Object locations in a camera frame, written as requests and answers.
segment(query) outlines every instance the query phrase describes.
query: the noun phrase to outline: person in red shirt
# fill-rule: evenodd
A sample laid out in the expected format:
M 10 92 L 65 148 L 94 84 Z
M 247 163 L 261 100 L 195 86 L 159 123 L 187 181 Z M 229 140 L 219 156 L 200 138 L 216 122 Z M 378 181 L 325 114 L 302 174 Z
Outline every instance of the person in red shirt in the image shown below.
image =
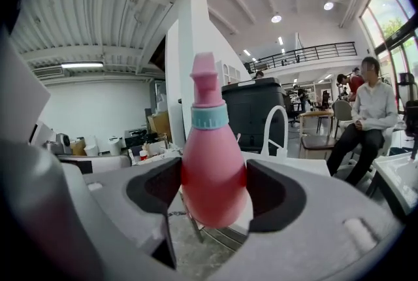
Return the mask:
M 341 85 L 346 85 L 350 87 L 351 95 L 348 98 L 348 101 L 353 102 L 355 101 L 355 97 L 357 95 L 357 89 L 364 84 L 364 80 L 361 76 L 358 75 L 350 75 L 346 76 L 344 74 L 339 74 L 337 76 L 337 82 Z

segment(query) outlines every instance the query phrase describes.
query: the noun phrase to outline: teal bottle collar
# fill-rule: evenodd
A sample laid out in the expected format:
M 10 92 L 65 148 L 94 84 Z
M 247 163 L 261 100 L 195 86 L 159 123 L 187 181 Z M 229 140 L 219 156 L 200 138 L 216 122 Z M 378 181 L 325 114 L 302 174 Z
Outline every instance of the teal bottle collar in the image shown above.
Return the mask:
M 212 108 L 191 107 L 191 125 L 200 130 L 219 129 L 229 123 L 227 105 Z

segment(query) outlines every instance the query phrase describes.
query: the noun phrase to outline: black pants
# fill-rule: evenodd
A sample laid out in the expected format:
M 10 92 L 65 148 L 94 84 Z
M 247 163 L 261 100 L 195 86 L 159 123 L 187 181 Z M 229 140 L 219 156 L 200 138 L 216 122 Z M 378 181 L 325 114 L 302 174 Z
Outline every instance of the black pants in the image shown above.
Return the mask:
M 306 100 L 300 100 L 300 107 L 302 112 L 306 112 Z
M 329 173 L 334 175 L 338 170 L 344 156 L 361 144 L 361 154 L 359 162 L 354 166 L 352 172 L 346 178 L 349 184 L 355 186 L 367 173 L 373 160 L 378 156 L 379 149 L 385 142 L 381 130 L 372 129 L 359 131 L 354 124 L 350 124 L 342 134 L 340 140 L 335 144 L 332 154 L 327 161 Z

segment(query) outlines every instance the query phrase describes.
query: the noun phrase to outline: pink bottle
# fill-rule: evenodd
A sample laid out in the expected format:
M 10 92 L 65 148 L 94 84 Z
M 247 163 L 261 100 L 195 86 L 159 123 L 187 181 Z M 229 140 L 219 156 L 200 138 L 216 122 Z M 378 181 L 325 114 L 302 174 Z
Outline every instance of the pink bottle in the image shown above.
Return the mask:
M 182 161 L 184 200 L 199 223 L 227 227 L 246 204 L 246 166 L 228 125 L 211 52 L 196 55 L 191 77 L 195 102 Z

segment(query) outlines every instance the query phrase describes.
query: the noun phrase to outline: cardboard box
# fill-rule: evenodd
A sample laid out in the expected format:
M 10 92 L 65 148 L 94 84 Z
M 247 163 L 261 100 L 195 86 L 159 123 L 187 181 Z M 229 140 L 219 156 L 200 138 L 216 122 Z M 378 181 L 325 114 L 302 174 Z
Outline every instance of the cardboard box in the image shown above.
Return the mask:
M 86 156 L 86 151 L 84 151 L 84 148 L 86 147 L 86 142 L 83 140 L 78 142 L 72 142 L 70 144 L 72 155 L 73 156 Z
M 158 133 L 159 136 L 163 136 L 166 133 L 167 137 L 171 141 L 170 120 L 168 111 L 148 116 L 148 121 L 150 123 L 152 132 Z

